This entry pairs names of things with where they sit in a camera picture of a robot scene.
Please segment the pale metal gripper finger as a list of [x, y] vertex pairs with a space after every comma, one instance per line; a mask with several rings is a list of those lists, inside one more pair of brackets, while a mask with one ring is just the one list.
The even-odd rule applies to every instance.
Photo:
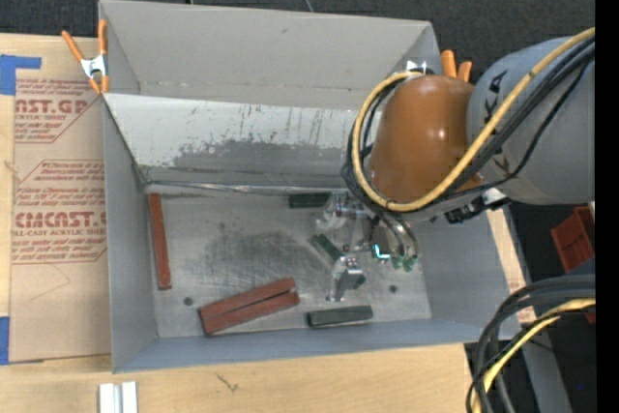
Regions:
[[354, 202], [347, 194], [331, 194], [315, 226], [319, 232], [330, 232], [344, 227], [355, 214]]
[[327, 300], [340, 302], [348, 290], [355, 290], [364, 283], [364, 271], [354, 255], [339, 257], [331, 269]]

